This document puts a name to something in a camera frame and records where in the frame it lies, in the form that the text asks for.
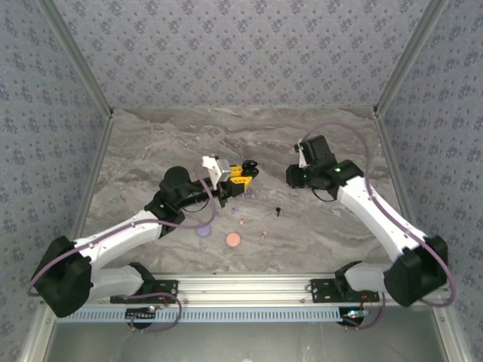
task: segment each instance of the purple disc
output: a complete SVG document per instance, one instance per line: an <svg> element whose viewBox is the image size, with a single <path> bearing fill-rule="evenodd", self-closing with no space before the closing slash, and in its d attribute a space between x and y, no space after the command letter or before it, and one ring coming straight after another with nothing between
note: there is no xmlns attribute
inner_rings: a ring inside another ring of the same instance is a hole
<svg viewBox="0 0 483 362"><path fill-rule="evenodd" d="M210 236L210 234L211 234L211 225L205 226L204 228L196 229L196 234L200 238L206 238L207 236Z"/></svg>

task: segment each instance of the gray marble surface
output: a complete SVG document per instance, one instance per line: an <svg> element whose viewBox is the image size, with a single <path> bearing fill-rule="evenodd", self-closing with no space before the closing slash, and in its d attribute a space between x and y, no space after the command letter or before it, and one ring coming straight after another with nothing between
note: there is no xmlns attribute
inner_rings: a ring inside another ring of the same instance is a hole
<svg viewBox="0 0 483 362"><path fill-rule="evenodd" d="M208 238L178 229L134 248L109 266L138 261L152 272L333 272L356 259L388 260L365 225L338 201L326 204L310 190L285 184L287 166L297 163L297 140L317 124L341 121L356 127L368 141L374 153L373 184L397 207L369 108L116 110L113 121L84 236L142 209L171 166L191 170L201 156L218 154L230 164L254 159L260 174L251 184L256 198L231 199L219 208ZM364 167L362 147L354 135L340 127L327 127L323 134L338 161L348 158ZM234 206L238 211L232 215ZM276 207L281 208L280 217ZM209 207L187 213L185 223L196 224L209 215ZM263 231L268 235L261 240ZM237 248L225 244L230 232L242 237Z"/></svg>

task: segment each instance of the patterned wallpaper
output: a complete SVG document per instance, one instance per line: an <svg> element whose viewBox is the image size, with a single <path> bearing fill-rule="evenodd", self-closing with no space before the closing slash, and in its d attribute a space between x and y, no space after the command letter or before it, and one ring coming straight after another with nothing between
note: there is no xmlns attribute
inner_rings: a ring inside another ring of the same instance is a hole
<svg viewBox="0 0 483 362"><path fill-rule="evenodd" d="M483 361L483 3L454 0L385 115L417 216L450 247L456 310Z"/></svg>
<svg viewBox="0 0 483 362"><path fill-rule="evenodd" d="M68 234L103 116L34 0L0 2L0 361L17 359L37 299L25 287Z"/></svg>
<svg viewBox="0 0 483 362"><path fill-rule="evenodd" d="M427 0L55 0L114 108L374 105Z"/></svg>

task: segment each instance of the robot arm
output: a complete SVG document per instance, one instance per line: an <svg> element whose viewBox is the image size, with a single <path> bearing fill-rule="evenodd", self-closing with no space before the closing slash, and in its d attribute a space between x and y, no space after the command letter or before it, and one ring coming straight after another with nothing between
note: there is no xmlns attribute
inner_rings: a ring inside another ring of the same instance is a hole
<svg viewBox="0 0 483 362"><path fill-rule="evenodd" d="M230 166L226 160L204 157L202 164L210 174L204 182L221 207L228 198L245 192L258 174L257 162L251 160ZM72 314L88 300L152 293L156 291L152 275L139 263L120 269L101 268L130 249L172 232L185 219L184 207L208 199L199 180L191 181L184 167L172 167L154 198L130 219L86 238L70 241L62 236L52 241L35 270L32 279L38 280L33 285L58 317ZM37 277L47 264L67 253L70 255Z"/></svg>
<svg viewBox="0 0 483 362"><path fill-rule="evenodd" d="M288 185L327 191L374 233L393 261L392 265L352 262L342 267L336 272L341 294L362 290L384 292L400 305L409 306L446 283L446 275L434 258L376 207L369 197L364 174L354 163L338 163L323 136L300 142L295 149L299 152L299 164L287 169ZM428 238L374 189L371 191L393 218L425 241L448 264L448 247L441 237Z"/></svg>

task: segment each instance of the blue floral wallpaper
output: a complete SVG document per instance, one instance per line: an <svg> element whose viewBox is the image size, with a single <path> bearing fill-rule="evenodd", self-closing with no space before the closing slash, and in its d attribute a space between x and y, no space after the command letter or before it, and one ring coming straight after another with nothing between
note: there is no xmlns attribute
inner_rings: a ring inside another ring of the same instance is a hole
<svg viewBox="0 0 483 362"><path fill-rule="evenodd" d="M35 311L25 287L68 234L104 125L34 0L0 2L0 361Z"/></svg>
<svg viewBox="0 0 483 362"><path fill-rule="evenodd" d="M417 223L449 243L456 310L483 360L483 3L454 0L385 114Z"/></svg>
<svg viewBox="0 0 483 362"><path fill-rule="evenodd" d="M372 106L427 0L56 0L115 108Z"/></svg>

